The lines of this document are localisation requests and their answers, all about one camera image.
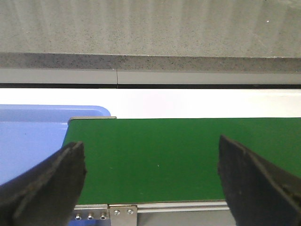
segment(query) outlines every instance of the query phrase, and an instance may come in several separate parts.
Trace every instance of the blue tray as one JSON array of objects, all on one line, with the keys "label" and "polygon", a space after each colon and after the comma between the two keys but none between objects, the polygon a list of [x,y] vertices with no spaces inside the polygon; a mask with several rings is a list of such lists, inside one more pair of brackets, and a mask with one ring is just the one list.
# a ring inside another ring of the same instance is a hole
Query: blue tray
[{"label": "blue tray", "polygon": [[110,112],[99,106],[0,105],[0,185],[59,150],[74,116]]}]

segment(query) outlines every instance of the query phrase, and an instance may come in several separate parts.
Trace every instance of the white panel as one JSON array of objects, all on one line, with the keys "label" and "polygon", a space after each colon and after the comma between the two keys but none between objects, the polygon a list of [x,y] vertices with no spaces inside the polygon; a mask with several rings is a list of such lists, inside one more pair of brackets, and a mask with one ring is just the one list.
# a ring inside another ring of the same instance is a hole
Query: white panel
[{"label": "white panel", "polygon": [[2,83],[117,84],[116,70],[0,69]]},{"label": "white panel", "polygon": [[0,104],[99,105],[125,118],[301,117],[301,89],[0,89]]},{"label": "white panel", "polygon": [[118,71],[118,84],[301,84],[301,74]]}]

